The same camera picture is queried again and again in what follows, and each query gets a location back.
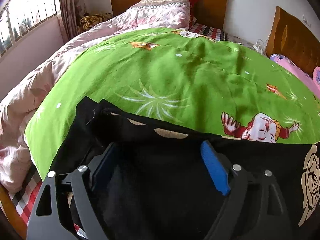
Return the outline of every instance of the pink blanket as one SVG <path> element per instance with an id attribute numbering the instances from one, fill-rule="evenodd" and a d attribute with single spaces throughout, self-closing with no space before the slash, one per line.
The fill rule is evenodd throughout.
<path id="1" fill-rule="evenodd" d="M 123 14 L 78 35 L 30 72 L 0 103 L 2 185 L 12 193 L 21 189 L 31 165 L 31 155 L 24 141 L 26 125 L 79 54 L 106 39 L 133 30 L 157 27 L 187 30 L 189 19 L 189 0 L 142 0 Z"/>

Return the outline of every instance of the red checkered sheet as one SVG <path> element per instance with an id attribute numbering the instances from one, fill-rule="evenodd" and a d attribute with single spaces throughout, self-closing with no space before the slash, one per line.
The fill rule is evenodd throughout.
<path id="1" fill-rule="evenodd" d="M 29 217 L 31 215 L 31 210 L 36 201 L 36 197 L 39 193 L 40 187 L 42 185 L 42 180 L 36 167 L 34 165 L 31 166 L 25 181 L 22 184 L 22 190 L 20 190 L 16 194 L 9 193 L 9 196 L 16 207 L 16 211 L 19 216 L 23 219 L 23 221 L 28 225 Z M 85 232 L 75 224 L 75 229 L 79 236 L 84 238 L 86 237 Z"/>
<path id="2" fill-rule="evenodd" d="M 192 33 L 198 33 L 203 36 L 209 37 L 211 39 L 214 39 L 216 41 L 225 41 L 225 33 L 223 30 L 212 28 L 200 23 L 195 23 L 191 29 L 189 30 Z"/>

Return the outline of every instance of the wooden headboard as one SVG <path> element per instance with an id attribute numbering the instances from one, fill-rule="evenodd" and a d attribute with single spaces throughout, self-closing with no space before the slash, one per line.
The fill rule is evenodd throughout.
<path id="1" fill-rule="evenodd" d="M 268 56 L 286 56 L 311 77 L 315 67 L 320 66 L 320 42 L 299 19 L 279 6 L 266 51 Z"/>
<path id="2" fill-rule="evenodd" d="M 141 0 L 111 0 L 113 16 L 124 13 Z M 199 0 L 194 8 L 195 17 L 204 25 L 223 29 L 227 0 Z"/>

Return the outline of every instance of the wooden bed frame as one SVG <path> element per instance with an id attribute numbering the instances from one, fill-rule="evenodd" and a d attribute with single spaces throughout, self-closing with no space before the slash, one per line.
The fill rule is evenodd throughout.
<path id="1" fill-rule="evenodd" d="M 141 0 L 111 0 L 114 16 L 125 12 L 139 1 Z M 222 29 L 226 5 L 227 0 L 200 0 L 195 6 L 195 16 L 201 24 Z M 269 56 L 275 53 L 285 55 L 310 76 L 314 68 L 320 66 L 320 42 L 300 20 L 279 6 L 276 7 L 266 51 Z M 0 204 L 11 225 L 22 239 L 26 239 L 27 227 L 1 184 Z"/>
<path id="2" fill-rule="evenodd" d="M 266 51 L 268 56 L 286 56 L 311 77 L 315 67 L 320 66 L 320 42 L 299 19 L 279 6 Z"/>

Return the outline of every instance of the curtain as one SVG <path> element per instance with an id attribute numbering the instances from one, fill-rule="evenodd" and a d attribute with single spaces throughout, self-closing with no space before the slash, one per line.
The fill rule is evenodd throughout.
<path id="1" fill-rule="evenodd" d="M 84 0 L 59 0 L 58 21 L 64 43 L 78 35 L 77 25 L 86 12 Z"/>

